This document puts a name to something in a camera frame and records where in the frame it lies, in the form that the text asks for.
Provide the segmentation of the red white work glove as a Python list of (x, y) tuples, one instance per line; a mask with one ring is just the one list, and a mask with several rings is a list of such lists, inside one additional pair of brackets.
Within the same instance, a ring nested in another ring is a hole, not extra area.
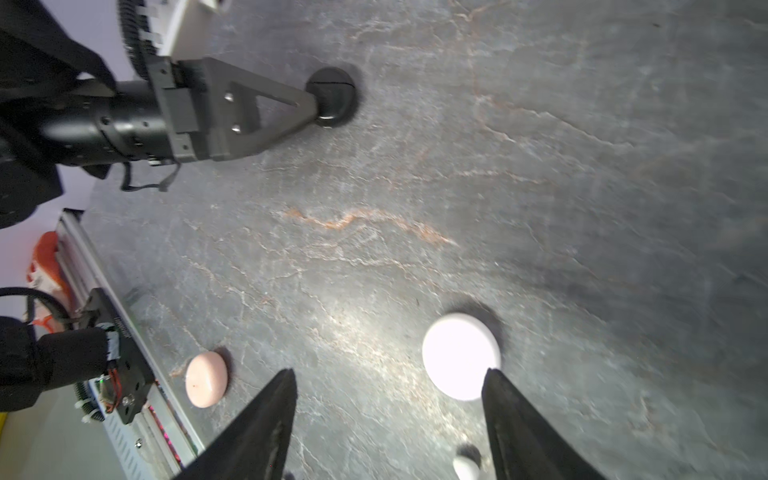
[[(73, 293), (56, 258), (58, 235), (55, 231), (44, 233), (32, 253), (32, 260), (26, 271), (27, 286), (52, 295), (67, 310), (73, 311)], [(33, 301), (32, 313), (25, 313), (37, 334), (63, 332), (65, 327), (53, 318), (50, 309), (39, 300)]]

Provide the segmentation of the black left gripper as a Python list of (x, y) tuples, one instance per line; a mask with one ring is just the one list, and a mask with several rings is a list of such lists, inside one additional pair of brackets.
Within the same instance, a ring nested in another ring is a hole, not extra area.
[(211, 57), (157, 57), (148, 72), (179, 162), (257, 155), (317, 117), (308, 92)]

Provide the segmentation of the black earbud charging case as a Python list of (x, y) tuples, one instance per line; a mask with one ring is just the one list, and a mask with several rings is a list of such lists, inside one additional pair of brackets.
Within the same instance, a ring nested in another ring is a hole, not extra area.
[(337, 67), (317, 70), (307, 80), (305, 90), (317, 102), (315, 123), (323, 128), (335, 128), (348, 123), (358, 106), (357, 88), (352, 77)]

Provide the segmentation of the white earbud charging case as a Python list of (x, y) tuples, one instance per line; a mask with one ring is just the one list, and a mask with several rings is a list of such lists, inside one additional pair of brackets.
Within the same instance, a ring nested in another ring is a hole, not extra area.
[(427, 330), (422, 360), (438, 390), (452, 399), (469, 402), (481, 397), (487, 371), (501, 367), (501, 350), (491, 330), (480, 320), (450, 313)]

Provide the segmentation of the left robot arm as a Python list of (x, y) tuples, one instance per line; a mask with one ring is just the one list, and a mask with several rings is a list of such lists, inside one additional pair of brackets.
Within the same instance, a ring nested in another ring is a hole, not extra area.
[[(328, 89), (329, 70), (297, 89), (219, 60), (174, 60), (151, 45), (142, 1), (118, 5), (137, 79), (117, 81), (103, 59), (73, 40), (39, 1), (1, 5), (1, 224), (10, 227), (59, 197), (60, 166), (96, 178), (121, 166), (133, 192), (132, 167), (153, 161), (179, 169), (201, 160), (258, 154), (322, 119), (339, 120), (356, 100), (351, 83)], [(105, 406), (124, 420), (153, 380), (104, 291), (93, 290), (71, 314), (52, 294), (5, 287), (5, 297), (44, 305), (60, 333), (1, 321), (1, 408), (33, 406), (40, 395), (103, 378)]]

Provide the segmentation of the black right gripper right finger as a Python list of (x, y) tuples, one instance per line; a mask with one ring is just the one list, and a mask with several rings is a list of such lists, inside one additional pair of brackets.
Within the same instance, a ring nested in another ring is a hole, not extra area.
[(487, 371), (481, 400), (498, 479), (601, 479), (498, 369)]

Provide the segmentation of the white earbud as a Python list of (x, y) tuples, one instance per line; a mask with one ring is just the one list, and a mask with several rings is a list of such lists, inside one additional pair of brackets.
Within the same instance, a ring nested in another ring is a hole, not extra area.
[(479, 465), (467, 456), (456, 455), (453, 458), (452, 466), (458, 480), (480, 479), (481, 469)]

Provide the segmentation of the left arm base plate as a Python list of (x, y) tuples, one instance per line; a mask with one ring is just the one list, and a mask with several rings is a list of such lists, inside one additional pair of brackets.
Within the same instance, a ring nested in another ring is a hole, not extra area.
[(104, 372), (74, 386), (75, 407), (82, 410), (86, 422), (103, 422), (115, 414), (123, 424), (131, 424), (156, 383), (148, 361), (104, 289), (90, 291), (81, 309), (80, 325), (105, 330), (108, 352)]

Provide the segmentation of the pink earbud charging case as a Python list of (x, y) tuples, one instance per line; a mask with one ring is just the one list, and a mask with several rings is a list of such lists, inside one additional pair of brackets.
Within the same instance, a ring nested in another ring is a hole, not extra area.
[(229, 374), (223, 357), (215, 351), (195, 356), (185, 374), (186, 394), (197, 408), (209, 408), (225, 395)]

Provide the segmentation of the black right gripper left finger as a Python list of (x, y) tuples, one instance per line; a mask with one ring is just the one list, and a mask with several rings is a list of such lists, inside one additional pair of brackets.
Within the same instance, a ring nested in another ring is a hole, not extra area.
[(179, 479), (281, 479), (298, 392), (293, 370), (279, 371)]

